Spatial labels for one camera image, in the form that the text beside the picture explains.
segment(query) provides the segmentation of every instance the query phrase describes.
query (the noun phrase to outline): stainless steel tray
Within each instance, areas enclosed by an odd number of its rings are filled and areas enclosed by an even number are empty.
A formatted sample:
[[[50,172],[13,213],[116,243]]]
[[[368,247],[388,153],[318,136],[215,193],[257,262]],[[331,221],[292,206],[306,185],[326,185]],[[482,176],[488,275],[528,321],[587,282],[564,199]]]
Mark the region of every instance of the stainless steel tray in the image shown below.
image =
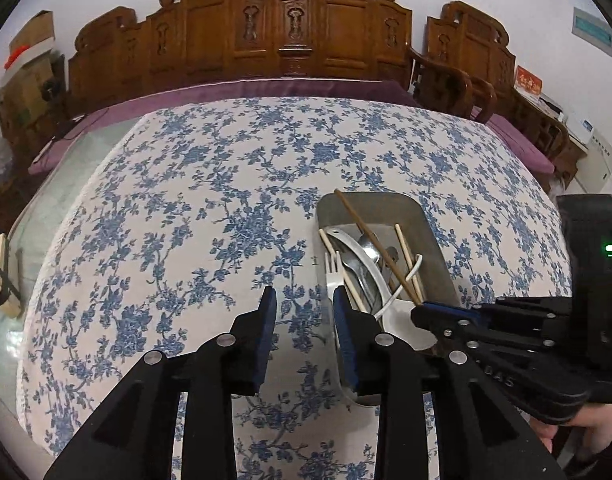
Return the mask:
[[[394,229],[395,224],[400,225],[411,253],[423,254],[424,259],[419,274],[424,283],[426,301],[449,306],[460,306],[451,277],[446,268],[446,261],[419,203],[402,194],[384,192],[351,192],[347,193],[347,198],[357,213],[368,224],[368,227],[375,232],[384,247],[393,246],[398,250],[400,257],[398,267],[403,274],[406,274],[407,267]],[[333,193],[323,196],[318,202],[317,220],[318,229],[337,227],[355,239],[358,239],[360,236],[359,229],[347,213],[344,205]],[[314,233],[314,236],[316,239],[320,238],[317,232]],[[316,244],[316,247],[318,248],[316,250],[316,260],[322,262],[321,265],[317,265],[317,268],[318,282],[323,296],[326,291],[326,277],[323,265],[326,249],[322,243]],[[402,293],[400,297],[402,299],[407,298],[405,293]],[[396,315],[398,316],[396,318],[397,326],[410,323],[409,328],[411,332],[420,330],[413,326],[409,311],[398,312]],[[357,397],[346,386],[343,377],[343,366],[340,363],[340,354],[337,351],[338,347],[334,335],[332,306],[327,301],[322,303],[322,318],[324,338],[326,341],[332,341],[333,343],[330,345],[330,359],[332,361],[332,380],[334,384],[340,389],[343,396],[351,402],[363,406],[379,405],[380,396]],[[403,338],[411,346],[415,347],[409,338]]]
[[[400,225],[410,251],[413,254],[424,255],[419,275],[424,283],[427,301],[460,306],[446,268],[446,261],[419,203],[399,193],[355,192],[347,193],[347,197],[384,247],[393,246],[398,249],[400,253],[398,267],[404,274],[406,274],[406,262],[401,257],[400,244],[394,229],[395,224]],[[359,229],[339,198],[333,193],[324,195],[318,202],[317,221],[320,229],[336,226],[353,238],[359,238]],[[320,247],[320,251],[320,256],[323,258],[323,246]],[[321,281],[320,278],[320,283],[323,283],[325,290],[325,281]]]

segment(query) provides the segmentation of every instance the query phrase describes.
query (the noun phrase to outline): wooden chopstick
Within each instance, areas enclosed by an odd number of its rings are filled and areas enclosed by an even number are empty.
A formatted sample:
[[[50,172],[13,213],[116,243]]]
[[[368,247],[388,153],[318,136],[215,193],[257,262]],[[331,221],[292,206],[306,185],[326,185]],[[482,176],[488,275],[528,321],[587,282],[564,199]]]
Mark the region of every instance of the wooden chopstick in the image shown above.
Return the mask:
[[[410,257],[410,249],[408,247],[408,242],[406,238],[404,238],[404,233],[401,232],[401,227],[399,224],[395,224],[395,232],[397,233],[397,240],[400,241],[401,251],[404,253],[404,259],[406,260],[406,264],[408,266],[408,270],[413,268],[413,259]],[[419,272],[413,276],[413,288],[417,293],[417,299],[419,303],[424,303],[424,293],[422,291],[421,279],[419,277]]]
[[[355,211],[353,206],[350,205],[350,202],[348,201],[348,199],[339,189],[336,189],[334,193],[342,201],[342,204],[346,208],[346,211],[348,211],[348,214],[352,216],[353,222],[357,224],[357,227],[359,227],[359,230],[363,234],[368,236],[368,239],[372,242],[375,248],[377,248],[382,258],[384,259],[384,262],[386,262],[386,265],[390,267],[390,270],[392,270],[392,273],[395,275],[395,278],[398,279],[398,281],[401,283],[401,286],[404,288],[404,290],[406,290],[406,294],[408,294],[408,297],[413,301],[413,303],[416,303],[415,298],[417,297],[417,294],[415,293],[414,288],[411,286],[409,282],[406,281],[405,277],[402,275],[401,271],[398,269],[397,264],[392,260],[392,258],[390,257],[390,254],[388,254],[386,249],[384,249],[384,246],[379,241],[377,236],[375,236],[375,233],[373,233],[368,228],[368,225],[366,225],[366,223],[362,220],[361,216],[357,214],[357,211]]]
[[[326,249],[330,253],[330,257],[334,258],[335,250],[333,248],[333,244],[330,243],[330,240],[328,239],[328,235],[326,234],[324,229],[320,229],[320,237],[321,237],[321,241],[324,242]],[[342,268],[341,271],[342,271],[342,276],[344,277],[344,284],[346,285],[346,288],[350,292],[350,295],[353,297],[353,300],[355,300],[355,304],[357,305],[358,309],[368,314],[368,310],[364,306],[362,297],[359,295],[357,289],[355,288],[355,285],[353,285],[353,282],[350,281],[350,277],[346,273],[346,269]]]

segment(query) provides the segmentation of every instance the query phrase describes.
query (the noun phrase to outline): purple cushion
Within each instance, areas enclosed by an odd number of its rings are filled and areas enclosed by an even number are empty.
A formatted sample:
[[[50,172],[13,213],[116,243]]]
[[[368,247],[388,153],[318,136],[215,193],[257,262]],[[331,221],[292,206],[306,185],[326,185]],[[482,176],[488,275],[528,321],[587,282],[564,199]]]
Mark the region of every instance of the purple cushion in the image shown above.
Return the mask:
[[[480,113],[480,108],[473,107],[470,118]],[[504,141],[508,149],[522,161],[522,164],[533,173],[553,174],[555,166],[538,150],[524,134],[515,128],[506,118],[493,114],[486,123],[493,132]]]
[[[361,81],[349,79],[275,78],[225,81],[169,90],[139,97],[102,108],[89,114],[64,139],[55,142],[28,173],[39,174],[53,170],[81,134],[110,124],[127,121],[160,108],[172,108],[189,103],[206,103],[243,97],[334,97],[378,101],[395,105],[419,107],[413,96],[395,81]]]

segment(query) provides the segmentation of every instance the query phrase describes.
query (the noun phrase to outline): human hand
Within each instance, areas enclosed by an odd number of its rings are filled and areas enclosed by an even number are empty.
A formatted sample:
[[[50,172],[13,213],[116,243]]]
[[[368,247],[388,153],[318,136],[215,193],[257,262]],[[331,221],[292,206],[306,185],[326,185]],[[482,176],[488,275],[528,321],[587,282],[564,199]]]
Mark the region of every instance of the human hand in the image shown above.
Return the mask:
[[[533,417],[531,417],[530,425],[548,451],[552,452],[552,440],[558,427],[544,424]],[[612,404],[586,404],[564,426],[587,428],[582,447],[578,452],[580,460],[587,460],[607,448],[612,442]]]

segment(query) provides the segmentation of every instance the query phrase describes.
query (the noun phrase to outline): blue floral tablecloth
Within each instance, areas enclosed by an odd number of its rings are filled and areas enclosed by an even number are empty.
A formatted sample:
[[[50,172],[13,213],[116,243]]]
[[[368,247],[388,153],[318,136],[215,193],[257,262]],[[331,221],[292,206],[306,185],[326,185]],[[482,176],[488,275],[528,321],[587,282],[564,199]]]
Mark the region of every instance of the blue floral tablecloth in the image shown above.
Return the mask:
[[[17,392],[28,433],[57,455],[145,351],[194,351],[273,285],[266,383],[233,400],[240,478],[370,478],[378,413],[331,380],[313,258],[315,206],[335,187],[417,200],[464,306],[570,293],[555,208],[481,124],[327,98],[159,110],[100,165],[42,266]],[[180,441],[183,402],[178,420]]]

